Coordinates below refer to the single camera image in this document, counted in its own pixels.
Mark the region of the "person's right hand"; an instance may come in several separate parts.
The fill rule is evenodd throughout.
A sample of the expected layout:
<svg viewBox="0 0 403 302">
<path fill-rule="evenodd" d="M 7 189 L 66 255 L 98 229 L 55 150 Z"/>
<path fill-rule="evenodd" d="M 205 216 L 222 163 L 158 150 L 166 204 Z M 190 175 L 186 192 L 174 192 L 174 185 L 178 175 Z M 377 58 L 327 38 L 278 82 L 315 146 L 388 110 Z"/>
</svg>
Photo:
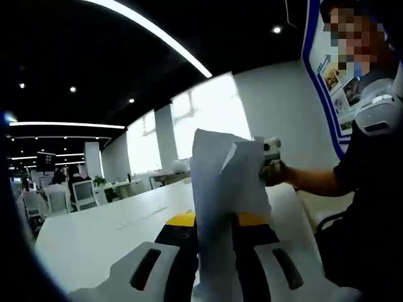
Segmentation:
<svg viewBox="0 0 403 302">
<path fill-rule="evenodd" d="M 265 165 L 259 172 L 259 178 L 266 187 L 287 183 L 293 187 L 300 187 L 298 170 L 287 166 L 283 161 L 276 164 Z"/>
</svg>

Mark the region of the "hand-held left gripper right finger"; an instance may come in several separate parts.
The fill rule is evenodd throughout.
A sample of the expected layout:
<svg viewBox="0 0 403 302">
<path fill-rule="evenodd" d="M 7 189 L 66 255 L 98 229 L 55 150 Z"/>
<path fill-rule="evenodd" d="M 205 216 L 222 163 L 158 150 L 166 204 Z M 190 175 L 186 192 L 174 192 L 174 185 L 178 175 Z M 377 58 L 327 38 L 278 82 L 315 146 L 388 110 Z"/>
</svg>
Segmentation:
<svg viewBox="0 0 403 302">
<path fill-rule="evenodd" d="M 359 301 L 361 293 L 326 279 L 310 245 L 279 241 L 260 217 L 232 216 L 232 243 L 244 301 Z"/>
</svg>

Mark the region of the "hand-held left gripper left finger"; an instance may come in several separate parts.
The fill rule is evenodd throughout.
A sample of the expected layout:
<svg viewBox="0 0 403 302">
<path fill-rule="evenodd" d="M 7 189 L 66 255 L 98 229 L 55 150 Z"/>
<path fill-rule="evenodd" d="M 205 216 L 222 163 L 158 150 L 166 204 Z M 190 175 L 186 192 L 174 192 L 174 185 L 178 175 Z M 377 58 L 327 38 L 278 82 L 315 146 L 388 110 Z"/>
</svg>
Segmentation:
<svg viewBox="0 0 403 302">
<path fill-rule="evenodd" d="M 191 301 L 198 270 L 195 214 L 168 220 L 154 242 L 144 242 L 116 261 L 94 288 L 69 294 L 70 301 Z"/>
</svg>

